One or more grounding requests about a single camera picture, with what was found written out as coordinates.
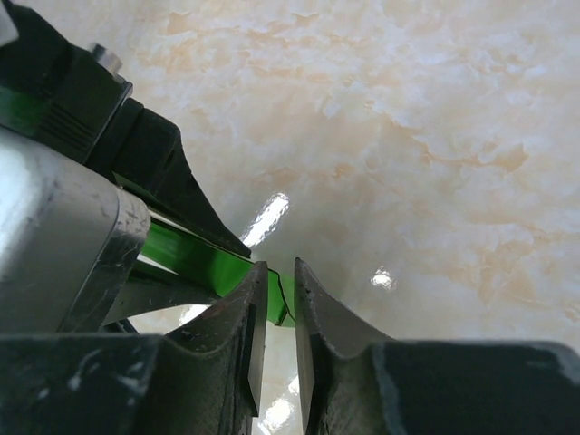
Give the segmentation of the green paper box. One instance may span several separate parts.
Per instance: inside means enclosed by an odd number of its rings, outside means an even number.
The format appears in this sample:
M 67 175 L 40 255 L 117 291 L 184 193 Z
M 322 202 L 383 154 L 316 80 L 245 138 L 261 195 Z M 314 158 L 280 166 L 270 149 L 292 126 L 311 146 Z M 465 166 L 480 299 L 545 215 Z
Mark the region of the green paper box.
M 132 281 L 195 285 L 223 297 L 246 275 L 251 257 L 228 251 L 179 225 L 160 209 L 148 190 L 107 180 L 139 198 L 150 213 L 146 241 L 123 286 Z

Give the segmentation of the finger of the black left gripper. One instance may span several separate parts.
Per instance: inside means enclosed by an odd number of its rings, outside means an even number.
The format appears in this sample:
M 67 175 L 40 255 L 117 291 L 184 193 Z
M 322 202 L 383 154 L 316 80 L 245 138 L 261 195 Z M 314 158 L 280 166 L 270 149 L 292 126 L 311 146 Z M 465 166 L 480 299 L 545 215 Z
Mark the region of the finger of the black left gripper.
M 212 305 L 219 298 L 214 291 L 195 285 L 132 281 L 120 290 L 103 324 L 180 305 Z
M 223 223 L 193 176 L 181 139 L 155 140 L 151 153 L 155 168 L 151 171 L 149 192 L 160 209 L 191 232 L 249 258 L 250 248 Z

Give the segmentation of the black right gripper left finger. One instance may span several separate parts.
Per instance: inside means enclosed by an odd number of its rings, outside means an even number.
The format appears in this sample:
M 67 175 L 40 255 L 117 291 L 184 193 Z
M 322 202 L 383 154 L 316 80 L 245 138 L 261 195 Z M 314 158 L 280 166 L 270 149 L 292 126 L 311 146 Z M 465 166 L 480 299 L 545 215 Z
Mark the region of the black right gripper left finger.
M 248 434 L 259 412 L 266 263 L 166 334 L 1 339 L 4 434 Z

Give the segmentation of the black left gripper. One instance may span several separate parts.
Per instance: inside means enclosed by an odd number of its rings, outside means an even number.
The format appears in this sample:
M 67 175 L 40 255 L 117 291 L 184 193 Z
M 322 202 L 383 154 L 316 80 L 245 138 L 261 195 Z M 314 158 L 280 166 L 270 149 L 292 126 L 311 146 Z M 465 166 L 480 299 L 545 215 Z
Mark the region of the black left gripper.
M 181 183 L 179 128 L 131 98 L 104 51 L 70 43 L 33 9 L 1 4 L 1 124 L 137 190 Z

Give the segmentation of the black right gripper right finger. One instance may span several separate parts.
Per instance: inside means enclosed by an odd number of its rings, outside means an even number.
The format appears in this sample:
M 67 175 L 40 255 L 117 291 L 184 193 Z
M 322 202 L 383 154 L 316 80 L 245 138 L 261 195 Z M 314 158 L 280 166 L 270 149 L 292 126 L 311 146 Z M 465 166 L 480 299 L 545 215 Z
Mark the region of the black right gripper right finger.
M 295 260 L 307 434 L 576 434 L 579 357 L 544 341 L 395 340 Z

